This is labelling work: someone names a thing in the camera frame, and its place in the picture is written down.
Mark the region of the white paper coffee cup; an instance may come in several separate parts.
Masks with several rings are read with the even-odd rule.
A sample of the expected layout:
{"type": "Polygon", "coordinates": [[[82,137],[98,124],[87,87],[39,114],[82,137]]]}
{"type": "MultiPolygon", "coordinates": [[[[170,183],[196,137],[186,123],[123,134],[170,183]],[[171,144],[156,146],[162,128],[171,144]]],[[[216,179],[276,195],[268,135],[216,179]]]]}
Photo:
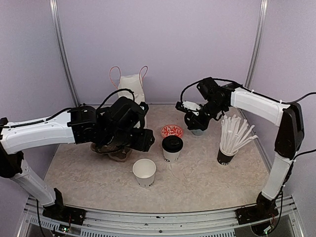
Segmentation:
{"type": "Polygon", "coordinates": [[[183,140],[175,135],[170,135],[162,140],[163,157],[167,163],[175,163],[184,146],[183,140]]]}

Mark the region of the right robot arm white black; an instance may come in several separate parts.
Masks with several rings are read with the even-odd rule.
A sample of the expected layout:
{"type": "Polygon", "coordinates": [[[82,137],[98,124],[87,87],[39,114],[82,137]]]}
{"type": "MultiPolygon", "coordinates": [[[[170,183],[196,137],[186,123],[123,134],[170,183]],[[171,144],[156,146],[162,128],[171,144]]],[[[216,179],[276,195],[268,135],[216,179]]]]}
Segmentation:
{"type": "Polygon", "coordinates": [[[257,219],[268,215],[289,179],[294,157],[304,139],[302,109],[298,103],[285,103],[246,89],[228,80],[219,86],[217,79],[205,78],[194,82],[206,104],[198,105],[180,99],[176,109],[185,113],[188,130],[204,131],[211,119],[219,120],[230,107],[253,113],[278,127],[275,140],[275,158],[266,185],[259,193],[252,214],[257,219]]]}

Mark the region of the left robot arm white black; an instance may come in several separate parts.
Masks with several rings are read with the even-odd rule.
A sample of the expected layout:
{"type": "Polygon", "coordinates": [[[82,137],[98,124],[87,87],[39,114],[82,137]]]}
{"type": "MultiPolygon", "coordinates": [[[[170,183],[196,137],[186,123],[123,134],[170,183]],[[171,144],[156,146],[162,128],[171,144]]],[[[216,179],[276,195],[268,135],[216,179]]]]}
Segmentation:
{"type": "Polygon", "coordinates": [[[69,215],[69,208],[63,204],[61,193],[32,171],[23,151],[53,144],[93,143],[97,148],[110,145],[148,152],[155,141],[153,131],[145,128],[148,110],[145,102],[137,104],[120,97],[110,107],[65,108],[38,120],[9,122],[1,118],[0,175],[19,184],[63,220],[69,215]]]}

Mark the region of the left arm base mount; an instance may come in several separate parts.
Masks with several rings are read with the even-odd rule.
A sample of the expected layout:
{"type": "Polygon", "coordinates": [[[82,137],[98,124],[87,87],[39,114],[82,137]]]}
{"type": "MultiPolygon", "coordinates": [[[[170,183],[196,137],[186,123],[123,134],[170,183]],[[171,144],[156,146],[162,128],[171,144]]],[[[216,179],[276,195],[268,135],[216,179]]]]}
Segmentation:
{"type": "Polygon", "coordinates": [[[48,217],[53,220],[82,226],[85,219],[86,210],[65,206],[64,208],[55,211],[45,208],[42,214],[44,217],[48,217]]]}

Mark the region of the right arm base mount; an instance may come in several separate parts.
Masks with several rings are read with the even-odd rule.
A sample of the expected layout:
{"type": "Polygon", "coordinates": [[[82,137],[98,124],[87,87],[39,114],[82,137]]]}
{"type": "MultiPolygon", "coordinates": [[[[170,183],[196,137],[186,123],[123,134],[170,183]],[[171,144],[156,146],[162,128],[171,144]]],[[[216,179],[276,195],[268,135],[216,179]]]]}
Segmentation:
{"type": "Polygon", "coordinates": [[[272,206],[269,210],[259,210],[257,205],[241,207],[235,211],[239,225],[257,222],[278,216],[279,212],[276,206],[272,206]]]}

